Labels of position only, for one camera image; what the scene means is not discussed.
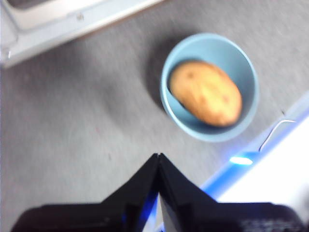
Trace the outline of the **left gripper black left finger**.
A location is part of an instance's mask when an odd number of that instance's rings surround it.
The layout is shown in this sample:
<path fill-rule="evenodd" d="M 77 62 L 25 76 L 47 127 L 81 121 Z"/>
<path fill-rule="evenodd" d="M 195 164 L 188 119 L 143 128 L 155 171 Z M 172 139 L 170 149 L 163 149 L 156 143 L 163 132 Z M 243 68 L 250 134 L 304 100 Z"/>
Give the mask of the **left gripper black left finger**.
<path fill-rule="evenodd" d="M 153 154 L 100 203 L 48 204 L 24 211 L 14 232 L 141 232 L 156 206 L 159 155 Z"/>

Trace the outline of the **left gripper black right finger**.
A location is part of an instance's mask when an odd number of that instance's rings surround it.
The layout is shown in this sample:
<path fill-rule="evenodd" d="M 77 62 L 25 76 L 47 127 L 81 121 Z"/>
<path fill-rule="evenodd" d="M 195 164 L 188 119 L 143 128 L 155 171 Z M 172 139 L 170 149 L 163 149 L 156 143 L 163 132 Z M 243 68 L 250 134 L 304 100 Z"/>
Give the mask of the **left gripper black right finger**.
<path fill-rule="evenodd" d="M 173 232 L 304 232 L 297 213 L 273 203 L 220 203 L 223 191 L 246 174 L 250 165 L 228 165 L 201 189 L 164 155 L 158 156 L 160 197 L 165 231 Z"/>

